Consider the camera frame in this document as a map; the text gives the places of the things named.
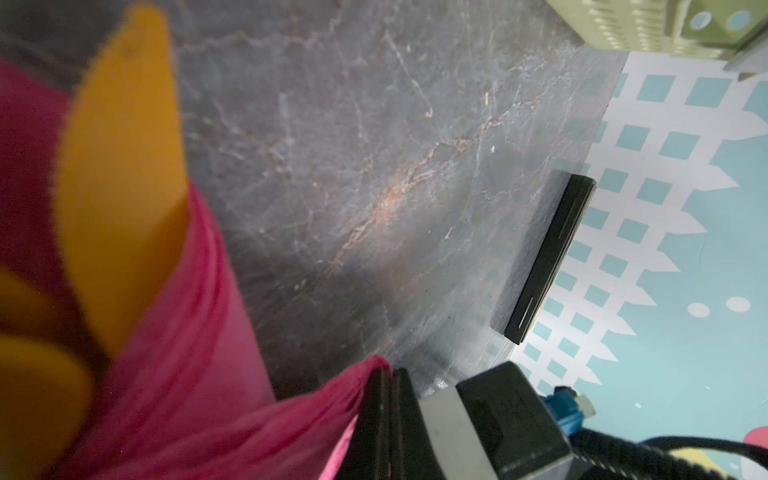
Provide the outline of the green perforated plastic basket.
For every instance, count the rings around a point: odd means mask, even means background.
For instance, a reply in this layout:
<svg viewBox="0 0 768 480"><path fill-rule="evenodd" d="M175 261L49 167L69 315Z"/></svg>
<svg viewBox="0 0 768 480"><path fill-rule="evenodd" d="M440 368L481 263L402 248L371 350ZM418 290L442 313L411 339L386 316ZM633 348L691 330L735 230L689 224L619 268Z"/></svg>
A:
<svg viewBox="0 0 768 480"><path fill-rule="evenodd" d="M728 60L767 23L767 2L549 0L589 46Z"/></svg>

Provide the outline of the black flat box yellow label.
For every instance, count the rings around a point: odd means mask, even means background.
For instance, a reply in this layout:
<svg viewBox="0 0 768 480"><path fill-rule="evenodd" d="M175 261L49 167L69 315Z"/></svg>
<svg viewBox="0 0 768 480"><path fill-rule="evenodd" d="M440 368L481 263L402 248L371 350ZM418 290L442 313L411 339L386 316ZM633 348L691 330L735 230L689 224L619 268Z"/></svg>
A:
<svg viewBox="0 0 768 480"><path fill-rule="evenodd" d="M570 177L503 332L515 345L524 342L535 324L596 187L597 182L591 177Z"/></svg>

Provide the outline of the orange plastic knife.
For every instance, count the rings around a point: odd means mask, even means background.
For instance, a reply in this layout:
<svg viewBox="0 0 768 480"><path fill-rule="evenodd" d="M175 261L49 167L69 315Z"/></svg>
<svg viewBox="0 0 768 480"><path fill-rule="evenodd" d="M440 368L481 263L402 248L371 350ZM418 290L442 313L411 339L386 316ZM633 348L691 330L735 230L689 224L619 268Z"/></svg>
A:
<svg viewBox="0 0 768 480"><path fill-rule="evenodd" d="M104 352L119 355L174 270L189 181L166 18L130 5L76 87L53 177L65 276Z"/></svg>

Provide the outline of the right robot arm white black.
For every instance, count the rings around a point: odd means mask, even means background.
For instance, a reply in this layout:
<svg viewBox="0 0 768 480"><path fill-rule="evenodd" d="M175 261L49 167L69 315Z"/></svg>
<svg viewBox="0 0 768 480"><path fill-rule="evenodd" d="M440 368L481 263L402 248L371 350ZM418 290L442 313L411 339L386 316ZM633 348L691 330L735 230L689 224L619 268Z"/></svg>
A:
<svg viewBox="0 0 768 480"><path fill-rule="evenodd" d="M634 443L583 428L569 437L575 457L589 469L584 479L726 479L711 468L676 457L674 450L715 450L741 456L767 467L762 446L702 437L656 437Z"/></svg>

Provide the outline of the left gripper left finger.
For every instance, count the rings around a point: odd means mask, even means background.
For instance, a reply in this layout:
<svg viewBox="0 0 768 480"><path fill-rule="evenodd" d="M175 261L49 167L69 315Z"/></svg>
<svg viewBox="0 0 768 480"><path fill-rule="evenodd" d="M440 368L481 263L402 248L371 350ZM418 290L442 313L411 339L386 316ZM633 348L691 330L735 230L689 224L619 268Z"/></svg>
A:
<svg viewBox="0 0 768 480"><path fill-rule="evenodd" d="M390 372L375 370L366 383L361 409L336 480L389 478L390 397Z"/></svg>

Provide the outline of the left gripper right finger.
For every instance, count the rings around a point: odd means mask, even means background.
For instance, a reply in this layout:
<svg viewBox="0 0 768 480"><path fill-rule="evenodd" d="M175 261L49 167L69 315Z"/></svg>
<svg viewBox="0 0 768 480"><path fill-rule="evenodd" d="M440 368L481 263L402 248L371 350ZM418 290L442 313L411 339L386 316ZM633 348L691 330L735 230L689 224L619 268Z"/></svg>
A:
<svg viewBox="0 0 768 480"><path fill-rule="evenodd" d="M391 478L445 480L408 371L394 371L391 391Z"/></svg>

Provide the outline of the pink paper napkin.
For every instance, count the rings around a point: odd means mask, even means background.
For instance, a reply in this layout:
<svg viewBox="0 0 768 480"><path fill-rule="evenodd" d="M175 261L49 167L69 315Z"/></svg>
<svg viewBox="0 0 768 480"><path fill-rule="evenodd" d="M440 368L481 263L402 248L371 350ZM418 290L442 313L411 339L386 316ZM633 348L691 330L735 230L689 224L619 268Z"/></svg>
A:
<svg viewBox="0 0 768 480"><path fill-rule="evenodd" d="M319 390L274 397L215 219L189 186L174 270L116 357L89 331L53 229L54 150L69 97L1 66L1 268L66 311L52 344L94 378L70 450L40 479L325 479L341 462L373 356Z"/></svg>

